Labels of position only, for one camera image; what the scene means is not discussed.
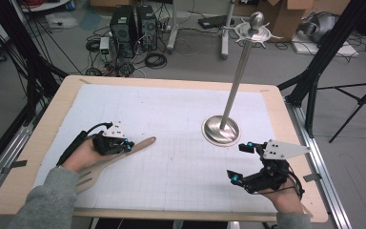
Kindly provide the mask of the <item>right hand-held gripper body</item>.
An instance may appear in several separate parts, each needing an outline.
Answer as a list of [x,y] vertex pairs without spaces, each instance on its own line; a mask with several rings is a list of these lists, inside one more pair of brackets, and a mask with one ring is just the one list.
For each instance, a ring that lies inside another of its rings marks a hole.
[[258,173],[244,178],[244,189],[248,193],[266,189],[278,190],[287,177],[293,174],[287,159],[311,152],[310,147],[273,139],[261,145],[263,151],[258,155],[263,168]]

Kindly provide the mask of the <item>beige slotted spatula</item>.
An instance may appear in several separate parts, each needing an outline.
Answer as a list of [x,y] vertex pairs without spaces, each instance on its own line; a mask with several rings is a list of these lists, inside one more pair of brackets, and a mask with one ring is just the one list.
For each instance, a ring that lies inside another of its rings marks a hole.
[[84,192],[90,189],[98,180],[101,172],[108,166],[114,164],[116,161],[121,160],[127,156],[131,156],[141,150],[146,149],[147,147],[153,145],[156,141],[156,137],[148,137],[139,143],[135,144],[132,149],[127,153],[121,153],[117,156],[112,157],[109,160],[98,162],[97,164],[89,167],[87,169],[82,170],[79,173],[79,179],[76,184],[75,191],[77,194]]

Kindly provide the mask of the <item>silver metal utensil rack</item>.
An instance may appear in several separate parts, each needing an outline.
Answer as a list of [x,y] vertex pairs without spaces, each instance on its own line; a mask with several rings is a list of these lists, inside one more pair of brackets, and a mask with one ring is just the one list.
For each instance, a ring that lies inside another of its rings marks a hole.
[[230,118],[230,112],[253,45],[260,44],[264,47],[266,41],[275,38],[275,35],[272,35],[267,26],[268,23],[265,22],[264,14],[261,11],[256,11],[251,14],[248,21],[243,21],[235,27],[229,28],[229,31],[234,31],[238,36],[236,43],[243,42],[244,47],[235,71],[224,113],[207,117],[201,125],[202,135],[215,146],[233,146],[240,139],[239,124]]

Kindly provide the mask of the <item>person's left hand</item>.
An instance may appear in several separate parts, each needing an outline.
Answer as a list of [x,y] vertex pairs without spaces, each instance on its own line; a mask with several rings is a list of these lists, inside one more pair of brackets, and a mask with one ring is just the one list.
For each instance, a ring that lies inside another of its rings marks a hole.
[[67,170],[80,172],[95,165],[98,162],[112,159],[112,155],[102,156],[94,150],[91,139],[85,140],[71,155],[61,164]]

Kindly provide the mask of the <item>black table clamp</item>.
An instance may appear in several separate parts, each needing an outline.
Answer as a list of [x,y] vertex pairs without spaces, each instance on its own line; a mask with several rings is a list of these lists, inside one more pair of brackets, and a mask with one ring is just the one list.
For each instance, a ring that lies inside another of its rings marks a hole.
[[320,179],[322,179],[322,176],[320,174],[314,173],[314,174],[309,174],[307,176],[304,176],[303,178],[306,182],[310,182],[310,181],[320,180]]

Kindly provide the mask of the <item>white grid mat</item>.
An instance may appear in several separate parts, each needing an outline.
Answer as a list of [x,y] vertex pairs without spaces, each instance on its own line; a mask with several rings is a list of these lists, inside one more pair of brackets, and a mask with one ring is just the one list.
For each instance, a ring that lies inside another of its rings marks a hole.
[[96,183],[79,194],[78,208],[271,213],[271,202],[231,184],[227,173],[244,176],[262,164],[236,145],[218,147],[201,125],[223,112],[228,92],[133,86],[83,86],[46,153],[36,184],[42,184],[64,150],[83,130],[120,124],[125,137],[151,146],[105,168]]

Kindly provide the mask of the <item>small white device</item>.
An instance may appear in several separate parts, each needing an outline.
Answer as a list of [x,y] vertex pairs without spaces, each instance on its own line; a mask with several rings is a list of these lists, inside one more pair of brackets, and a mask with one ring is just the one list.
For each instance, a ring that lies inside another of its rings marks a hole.
[[110,38],[109,37],[100,38],[99,51],[101,53],[101,57],[104,62],[109,62],[111,60]]

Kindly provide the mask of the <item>white-legged office desk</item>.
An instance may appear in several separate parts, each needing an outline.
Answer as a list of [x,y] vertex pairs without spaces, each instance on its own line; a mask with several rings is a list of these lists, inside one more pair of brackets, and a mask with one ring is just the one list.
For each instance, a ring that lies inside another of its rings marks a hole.
[[[173,14],[172,14],[172,28],[169,36],[169,41],[166,46],[166,50],[168,53],[172,53],[174,50],[174,44],[176,41],[176,37],[179,32],[179,24],[177,23],[177,3],[178,0],[172,0],[173,1]],[[221,51],[220,56],[223,59],[228,58],[228,52],[229,52],[229,32],[228,28],[231,26],[231,19],[234,14],[234,4],[235,0],[229,0],[230,4],[228,7],[227,15],[226,15],[226,23],[222,27],[222,34],[221,34]]]

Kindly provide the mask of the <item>black computer tower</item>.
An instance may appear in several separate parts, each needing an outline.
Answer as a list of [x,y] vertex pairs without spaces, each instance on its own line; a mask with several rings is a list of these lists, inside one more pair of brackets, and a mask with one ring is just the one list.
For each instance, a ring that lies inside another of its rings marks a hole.
[[137,27],[142,49],[154,51],[157,49],[157,19],[151,6],[136,7]]
[[117,5],[112,15],[110,28],[117,55],[133,58],[133,44],[137,40],[133,7],[131,5]]

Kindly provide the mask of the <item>black flat box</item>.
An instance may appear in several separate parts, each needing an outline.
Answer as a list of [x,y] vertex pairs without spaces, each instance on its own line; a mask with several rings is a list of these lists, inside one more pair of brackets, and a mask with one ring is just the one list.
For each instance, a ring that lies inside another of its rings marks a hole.
[[223,28],[227,25],[227,19],[228,17],[226,15],[201,18],[198,20],[198,25],[204,30]]

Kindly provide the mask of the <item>white plastic sheet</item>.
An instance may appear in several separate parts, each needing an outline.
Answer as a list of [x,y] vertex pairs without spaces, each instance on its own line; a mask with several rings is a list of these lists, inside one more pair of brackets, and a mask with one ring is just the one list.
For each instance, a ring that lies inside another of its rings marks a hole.
[[51,28],[54,29],[70,29],[78,25],[75,17],[69,12],[55,12],[48,14],[46,20]]

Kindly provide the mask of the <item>grey rounded machine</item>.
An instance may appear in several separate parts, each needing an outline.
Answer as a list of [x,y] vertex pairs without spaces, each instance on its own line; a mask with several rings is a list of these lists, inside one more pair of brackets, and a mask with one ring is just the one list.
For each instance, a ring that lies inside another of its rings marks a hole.
[[327,11],[312,12],[301,20],[297,31],[302,31],[312,41],[319,43],[332,30],[338,18],[338,15]]

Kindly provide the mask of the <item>round white table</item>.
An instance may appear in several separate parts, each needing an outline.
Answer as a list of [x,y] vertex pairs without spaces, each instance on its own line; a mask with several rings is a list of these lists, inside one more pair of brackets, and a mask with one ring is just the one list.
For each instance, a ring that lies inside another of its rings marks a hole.
[[65,9],[65,4],[69,0],[19,0],[23,12],[52,10],[58,7]]

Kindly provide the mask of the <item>aluminium rail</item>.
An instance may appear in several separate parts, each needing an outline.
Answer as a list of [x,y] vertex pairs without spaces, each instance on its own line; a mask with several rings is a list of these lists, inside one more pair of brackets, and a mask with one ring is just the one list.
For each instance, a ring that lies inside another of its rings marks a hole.
[[24,149],[33,132],[34,126],[21,125],[5,143],[0,144],[0,185],[3,180],[16,165],[22,165],[22,162],[16,162],[20,153]]
[[326,215],[335,225],[335,229],[353,229],[316,140],[309,136],[307,129],[304,127],[306,120],[304,112],[301,108],[294,107],[289,103],[285,103],[285,105],[293,121],[295,130],[299,134],[300,141],[312,150],[307,155],[307,160],[309,161],[313,174],[319,176],[315,180],[315,183],[320,195],[323,197]]

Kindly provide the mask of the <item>black metal frame post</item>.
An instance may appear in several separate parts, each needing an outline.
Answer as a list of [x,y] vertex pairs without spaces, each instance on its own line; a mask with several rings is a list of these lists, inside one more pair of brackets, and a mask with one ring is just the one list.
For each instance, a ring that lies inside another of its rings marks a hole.
[[299,75],[277,86],[280,91],[294,86],[293,91],[285,97],[285,100],[294,107],[300,107],[303,99],[308,97],[304,128],[309,137],[314,136],[313,124],[318,81],[365,15],[366,0],[350,0],[308,67]]
[[1,156],[17,130],[22,125],[31,123],[31,120],[36,117],[37,103],[43,97],[53,98],[60,86],[55,76],[65,79],[68,74],[43,57],[19,18],[11,0],[0,0],[0,25],[17,49],[19,57],[12,55],[11,47],[3,41],[1,35],[0,44],[10,56],[18,75],[27,80],[27,104],[0,138]]

